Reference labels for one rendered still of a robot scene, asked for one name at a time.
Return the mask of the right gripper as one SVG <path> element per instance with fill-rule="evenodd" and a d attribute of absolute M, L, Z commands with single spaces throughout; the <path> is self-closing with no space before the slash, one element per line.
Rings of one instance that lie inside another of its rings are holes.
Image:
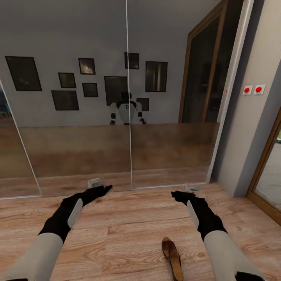
<path fill-rule="evenodd" d="M 173 198 L 175 198 L 175 201 L 182 202 L 182 203 L 185 204 L 186 196 L 191 195 L 191 193 L 175 191 L 175 192 L 171 192 L 171 195 L 172 195 Z"/>

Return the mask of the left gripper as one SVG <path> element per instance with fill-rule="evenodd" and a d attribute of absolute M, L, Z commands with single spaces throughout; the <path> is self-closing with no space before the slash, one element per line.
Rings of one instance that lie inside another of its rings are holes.
<path fill-rule="evenodd" d="M 89 193 L 90 200 L 93 201 L 93 200 L 95 200 L 98 197 L 105 196 L 105 194 L 107 192 L 109 192 L 111 189 L 112 189 L 112 185 L 108 185 L 106 187 L 99 186 L 99 187 L 96 187 L 96 188 L 87 189 L 86 192 Z"/>

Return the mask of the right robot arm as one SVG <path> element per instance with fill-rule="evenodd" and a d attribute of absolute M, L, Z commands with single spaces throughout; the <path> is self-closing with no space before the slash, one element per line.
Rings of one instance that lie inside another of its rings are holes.
<path fill-rule="evenodd" d="M 200 191 L 200 186 L 184 184 L 183 188 L 183 192 L 175 191 L 171 195 L 187 206 L 201 233 L 216 281 L 267 281 L 227 233 L 205 198 L 191 193 L 191 190 Z"/>

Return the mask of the sandal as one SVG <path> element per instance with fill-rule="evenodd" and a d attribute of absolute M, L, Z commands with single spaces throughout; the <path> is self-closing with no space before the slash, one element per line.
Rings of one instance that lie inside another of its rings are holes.
<path fill-rule="evenodd" d="M 183 281 L 183 272 L 181 270 L 181 259 L 174 242 L 172 242 L 170 238 L 168 237 L 163 238 L 162 250 L 164 256 L 170 262 L 174 281 Z"/>

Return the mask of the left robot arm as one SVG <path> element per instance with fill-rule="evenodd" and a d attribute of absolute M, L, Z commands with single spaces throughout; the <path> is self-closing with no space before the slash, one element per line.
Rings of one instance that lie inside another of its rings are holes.
<path fill-rule="evenodd" d="M 82 207 L 105 196 L 112 189 L 112 185 L 96 187 L 95 184 L 104 181 L 104 178 L 88 180 L 86 192 L 66 196 L 52 217 L 45 222 L 39 235 L 0 277 L 0 281 L 49 281 L 67 234 Z"/>

